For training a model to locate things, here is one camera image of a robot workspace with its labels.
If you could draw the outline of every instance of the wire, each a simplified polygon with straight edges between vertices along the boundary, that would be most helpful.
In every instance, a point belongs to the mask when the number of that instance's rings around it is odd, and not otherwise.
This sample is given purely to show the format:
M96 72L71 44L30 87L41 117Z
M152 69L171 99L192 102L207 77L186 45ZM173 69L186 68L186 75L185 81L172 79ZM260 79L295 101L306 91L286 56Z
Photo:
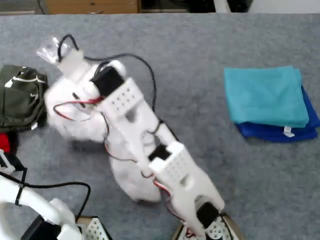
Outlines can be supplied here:
M62 45L64 44L64 42L65 42L65 40L66 40L67 38L70 38L70 39L71 39L74 48L75 48L77 51L79 51L79 47L78 47L78 45L77 45L77 42L76 42L74 36L72 36L71 34L65 35L65 36L60 40L60 42L59 42L59 44L58 44L57 55L58 55L58 61L59 61L59 63L61 63L61 61L62 61L62 59L63 59L63 57L62 57L62 55L61 55L61 48L62 48Z
M61 48L62 48L62 45L63 43L65 42L66 39L70 38L71 41L72 41L72 44L74 46L74 48L76 50L79 50L79 47L77 45L77 42L75 40L75 38L71 35L71 34L67 34L65 35L61 41L59 42L58 44L58 49L57 49L57 55L58 55L58 61L59 63L62 61L63 57L61 55ZM120 58L126 58L126 57L131 57L131 58L134 58L134 59L137 59L139 61L141 61L144 65L147 66L147 68L149 69L150 71L150 74L151 74L151 79L152 79L152 87L153 87L153 96L152 96L152 111L155 112L156 111L156 101L157 101L157 83L156 83L156 77L155 77L155 72L154 70L152 69L152 67L150 66L150 64L144 60L142 57L136 55L136 54L133 54L133 53L128 53L128 52L125 52L125 53L120 53L120 54L117 54L117 55L112 55L112 56L107 56L107 57L90 57L90 56L84 56L84 58L86 60L89 60L89 61L95 61L95 62L99 62L99 61L104 61L104 62L107 62L107 61L112 61L114 59L120 59Z
M159 6L159 9L160 9L160 13L162 13L163 12L163 10L164 10L164 8L163 8L163 6L162 6L162 2L161 2L162 0L158 0L158 6Z
M169 196L169 198L165 201L165 207L168 210L169 213L171 213L173 216L175 216L176 218L178 218L180 221L185 222L185 220L183 220L180 216L178 216L176 213L174 213L170 207L169 207L169 203L170 203L170 199L171 199L171 193L169 192L169 190L162 185L161 183L159 183L156 179L153 179L153 184L156 185L159 189L165 191L167 193L167 195Z
M45 11L44 11L43 7L41 6L41 2L40 2L40 0L36 0L36 1L37 1L37 3L38 3L38 7L39 7L39 9L40 9L41 13L42 13L43 15L46 15L46 13L45 13Z
M134 160L134 159L130 159L130 158L119 158L119 157L113 156L113 155L109 152L106 143L104 143L104 148L105 148L106 153L107 153L111 158L114 158L114 159L116 159L116 160L118 160L118 161L122 161L122 162L131 161L131 162L134 162L135 164L137 163L137 161Z
M3 172L0 171L0 176L8 179L8 180L11 180L17 184L22 184L23 182L10 176L10 175L7 175ZM63 183L59 183L59 184L52 184L52 185L34 185L34 184L29 184L29 183L23 183L24 187L28 187L28 188L31 188L31 189L53 189L53 188L60 188L60 187L66 187L66 186L84 186L87 188L87 194L85 196L85 199L82 203L82 206L78 212L78 214L76 215L76 218L75 218L75 221L78 221L78 219L81 217L81 214L83 213L86 205L87 205L87 202L89 200L89 197L90 197L90 194L91 194L91 187L89 184L85 183L85 182L80 182L80 181L70 181L70 182L63 182Z
M64 119L70 120L70 121L74 121L77 122L77 120L70 118L64 114L62 114L60 111L57 110L58 107L64 106L64 105L68 105L68 104L91 104L91 105L96 105L97 103L99 103L101 101L101 99L97 99L97 100L89 100L89 101L79 101L79 100L74 100L74 101L66 101L63 103L59 103L57 105L55 105L53 107L53 111L58 114L59 116L61 116ZM85 122L88 121L90 118L85 119L85 120L81 120L79 122Z

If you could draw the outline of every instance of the gray carpet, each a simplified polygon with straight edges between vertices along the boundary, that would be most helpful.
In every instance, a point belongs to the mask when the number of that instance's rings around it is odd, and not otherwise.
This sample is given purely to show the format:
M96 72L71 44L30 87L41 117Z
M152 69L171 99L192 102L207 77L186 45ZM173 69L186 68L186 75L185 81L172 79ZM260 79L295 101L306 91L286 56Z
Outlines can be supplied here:
M90 56L143 56L155 71L158 115L208 172L247 239L319 238L320 140L246 141L228 115L223 71L293 65L320 113L320 15L1 17L0 32L0 64L35 67L51 84L59 71L35 54L49 35L72 33ZM146 68L135 60L124 63L150 101ZM168 240L179 225L163 204L135 204L125 195L100 145L70 143L46 127L21 134L17 155L29 169L30 183L89 183L92 196L84 213L99 215L115 240ZM62 199L73 211L84 197L81 187L40 192L49 200ZM34 217L27 208L8 211L19 234Z

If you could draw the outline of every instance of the folded towel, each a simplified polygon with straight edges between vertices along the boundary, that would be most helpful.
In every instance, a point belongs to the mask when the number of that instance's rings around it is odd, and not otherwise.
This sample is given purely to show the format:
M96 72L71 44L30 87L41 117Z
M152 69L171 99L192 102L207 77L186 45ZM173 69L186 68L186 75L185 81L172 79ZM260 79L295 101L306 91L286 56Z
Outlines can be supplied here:
M284 135L283 127L256 124L252 122L236 124L240 133L246 138L257 137L267 141L278 143L296 142L316 138L318 134L315 128L320 127L320 120L303 86L301 86L301 90L303 100L308 112L309 122L304 128L292 128L291 133L294 134L293 137L287 137L286 135Z
M224 78L230 117L236 124L304 128L309 122L298 69L225 68Z

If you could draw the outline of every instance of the red object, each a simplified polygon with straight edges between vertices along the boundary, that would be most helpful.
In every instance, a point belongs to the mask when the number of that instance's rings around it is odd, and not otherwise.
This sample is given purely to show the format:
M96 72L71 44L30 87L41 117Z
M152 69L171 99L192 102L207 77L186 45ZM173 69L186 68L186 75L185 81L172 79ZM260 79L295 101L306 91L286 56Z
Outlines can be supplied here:
M5 133L0 133L0 149L2 149L5 153L10 152L9 138Z

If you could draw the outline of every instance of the black cable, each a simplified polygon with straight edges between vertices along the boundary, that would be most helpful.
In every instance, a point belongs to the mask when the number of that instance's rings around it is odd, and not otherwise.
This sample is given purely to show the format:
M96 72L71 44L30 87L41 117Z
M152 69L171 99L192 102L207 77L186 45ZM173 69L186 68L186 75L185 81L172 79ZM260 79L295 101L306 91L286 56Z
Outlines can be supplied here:
M46 15L44 9L43 9L42 6L41 6L40 0L36 0L36 1L37 1L37 3L38 3L38 7L39 7L41 13L42 13L43 15Z
M79 47L77 45L77 42L75 40L75 38L71 35L71 34L67 34L65 35L61 41L59 42L59 45L58 45L58 49L57 49L57 55L58 55L58 61L59 63L62 61L63 57L61 55L61 48L62 48L62 45L64 43L64 41L67 39L67 38L70 38L71 41L72 41L72 44L74 46L74 48L76 50L79 50ZM108 62L108 61L112 61L114 59L119 59L119 58L125 58L125 57L131 57L131 58L135 58L135 59L138 59L139 61L141 61L142 63L144 63L147 68L149 69L150 71L150 74L151 74L151 79L152 79L152 87L153 87L153 97L152 97L152 111L155 112L156 111L156 101L157 101L157 83L156 83L156 77L155 77L155 72L154 70L152 69L152 67L150 66L150 64L144 60L142 57L138 56L138 55L135 55L133 53L120 53L120 54L117 54L117 55L112 55L112 56L108 56L108 57L90 57L90 56L84 56L85 59L89 60L89 61L95 61L95 62L99 62L99 61L103 61L103 62Z
M10 176L10 175L7 175L3 172L0 171L0 176L8 179L8 180L11 180L17 184L22 184L23 182ZM66 186L73 186L73 185L76 185L76 186L84 186L84 187L87 187L88 191L87 191L87 194L86 194L86 197L83 201L83 204L78 212L78 214L76 215L76 218L75 218L75 221L78 221L78 219L81 217L81 214L82 212L84 211L86 205L87 205L87 202L89 200L89 197L90 197L90 194L91 194L91 187L89 184L85 183L85 182L79 182L79 181L71 181L71 182L63 182L63 183L59 183L59 184L52 184L52 185L33 185L33 184L29 184L29 183L24 183L23 184L25 187L28 187L28 188L31 188L31 189L53 189L53 188L60 188L60 187L66 187Z
M164 10L161 1L162 1L162 0L158 0L158 6L159 6L159 9L160 9L160 13L162 13L163 10Z
M78 45L77 45L77 42L76 42L74 36L72 36L71 34L65 35L65 36L60 40L60 42L59 42L59 44L58 44L57 55L58 55L58 61L59 61L59 63L61 63L61 61L62 61L62 59L63 59L63 57L61 56L61 48L62 48L62 45L64 44L64 42L65 42L65 40L66 40L67 38L70 38L71 41L72 41L72 44L73 44L74 48L75 48L77 51L79 50L79 47L78 47Z

